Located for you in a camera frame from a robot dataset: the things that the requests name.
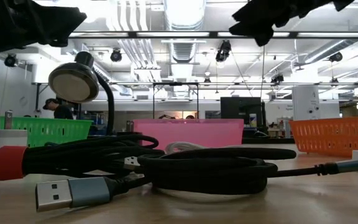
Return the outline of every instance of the lamp head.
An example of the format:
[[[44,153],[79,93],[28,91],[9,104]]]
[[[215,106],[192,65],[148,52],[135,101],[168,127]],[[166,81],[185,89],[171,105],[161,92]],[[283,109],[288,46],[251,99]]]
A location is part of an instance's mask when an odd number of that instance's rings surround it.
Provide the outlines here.
[[[79,52],[75,62],[55,68],[49,75],[49,86],[56,95],[75,103],[95,99],[99,93],[98,79],[92,72],[93,57],[89,52]]]

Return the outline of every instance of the wooden table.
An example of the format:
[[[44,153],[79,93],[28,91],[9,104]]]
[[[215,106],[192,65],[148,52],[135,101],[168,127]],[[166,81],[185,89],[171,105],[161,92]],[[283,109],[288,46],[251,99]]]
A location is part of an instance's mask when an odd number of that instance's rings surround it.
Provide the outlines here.
[[[301,154],[297,159],[276,163],[280,169],[293,169],[338,160]],[[0,182],[0,223],[358,224],[358,173],[270,179],[261,194],[215,203],[156,194],[145,186],[106,205],[36,213],[35,184],[62,179],[30,175]]]

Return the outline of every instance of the usb cable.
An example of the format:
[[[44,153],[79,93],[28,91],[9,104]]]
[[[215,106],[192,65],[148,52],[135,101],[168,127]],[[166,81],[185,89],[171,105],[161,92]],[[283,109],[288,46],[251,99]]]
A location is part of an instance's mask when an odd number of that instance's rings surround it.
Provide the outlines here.
[[[151,144],[140,146],[140,141]],[[84,207],[110,202],[115,195],[152,183],[153,187],[218,195],[257,194],[267,179],[298,175],[328,175],[358,171],[358,161],[278,170],[265,160],[293,159],[288,149],[205,148],[172,144],[186,151],[165,154],[158,141],[143,135],[107,136],[24,151],[22,173],[66,175],[77,179],[37,184],[37,211]],[[108,175],[93,175],[101,170]],[[135,172],[143,177],[131,178]]]
[[[358,171],[358,161],[332,162],[294,170],[278,170],[275,164],[264,161],[296,157],[296,152],[286,149],[236,146],[205,149],[188,142],[177,142],[170,147],[187,151],[124,159],[124,167],[143,174],[143,178],[93,177],[38,184],[37,211],[108,203],[115,195],[150,182],[160,189],[244,195],[263,191],[268,178]]]

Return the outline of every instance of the computer monitor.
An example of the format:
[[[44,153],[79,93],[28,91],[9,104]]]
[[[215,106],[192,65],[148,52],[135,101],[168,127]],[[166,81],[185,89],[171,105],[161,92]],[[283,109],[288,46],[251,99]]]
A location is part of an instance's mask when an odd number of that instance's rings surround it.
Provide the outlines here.
[[[244,119],[244,124],[250,124],[250,114],[256,114],[258,127],[266,126],[265,103],[260,97],[221,97],[223,119]]]

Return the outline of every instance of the pink basket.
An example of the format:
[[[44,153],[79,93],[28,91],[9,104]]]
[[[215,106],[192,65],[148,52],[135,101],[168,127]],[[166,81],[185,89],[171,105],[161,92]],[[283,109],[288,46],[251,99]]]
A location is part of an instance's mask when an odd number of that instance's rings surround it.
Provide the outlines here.
[[[134,131],[156,138],[160,142],[158,149],[177,141],[206,147],[238,145],[242,142],[243,128],[243,119],[134,120]]]

